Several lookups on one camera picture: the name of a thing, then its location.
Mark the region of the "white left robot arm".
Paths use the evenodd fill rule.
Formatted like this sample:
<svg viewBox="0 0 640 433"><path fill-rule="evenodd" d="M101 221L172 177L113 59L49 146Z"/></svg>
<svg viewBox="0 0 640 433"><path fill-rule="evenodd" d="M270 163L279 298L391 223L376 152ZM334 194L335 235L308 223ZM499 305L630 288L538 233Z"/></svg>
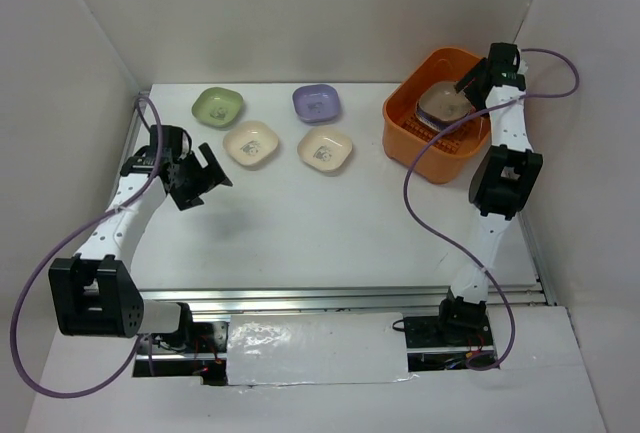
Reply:
<svg viewBox="0 0 640 433"><path fill-rule="evenodd" d="M213 188L230 186L210 146L192 146L177 126L154 130L147 145L120 169L109 217L69 258L55 259L48 271L59 329L67 336L132 338L161 335L176 352L196 343L189 307L143 299L130 274L139 242L155 211L167 199L188 210L202 205Z"/></svg>

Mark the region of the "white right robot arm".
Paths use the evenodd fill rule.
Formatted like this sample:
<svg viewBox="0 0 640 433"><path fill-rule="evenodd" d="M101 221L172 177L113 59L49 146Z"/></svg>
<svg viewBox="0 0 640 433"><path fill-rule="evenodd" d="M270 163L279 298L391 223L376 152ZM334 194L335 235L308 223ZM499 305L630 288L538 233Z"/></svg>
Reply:
<svg viewBox="0 0 640 433"><path fill-rule="evenodd" d="M469 201L478 210L468 247L474 258L456 275L435 321L438 338L450 345L483 328L490 284L487 274L504 233L524 208L543 165L526 132L526 81L516 45L492 44L488 56L455 89L474 108L489 110L491 146L469 187Z"/></svg>

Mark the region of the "brown plate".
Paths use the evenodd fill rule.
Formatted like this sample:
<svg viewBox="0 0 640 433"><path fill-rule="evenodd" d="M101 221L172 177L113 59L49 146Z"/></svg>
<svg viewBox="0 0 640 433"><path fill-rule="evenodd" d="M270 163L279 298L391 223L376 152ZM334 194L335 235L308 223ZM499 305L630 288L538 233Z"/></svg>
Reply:
<svg viewBox="0 0 640 433"><path fill-rule="evenodd" d="M473 107L452 81L434 83L419 99L418 108L427 118L454 123L472 112Z"/></svg>

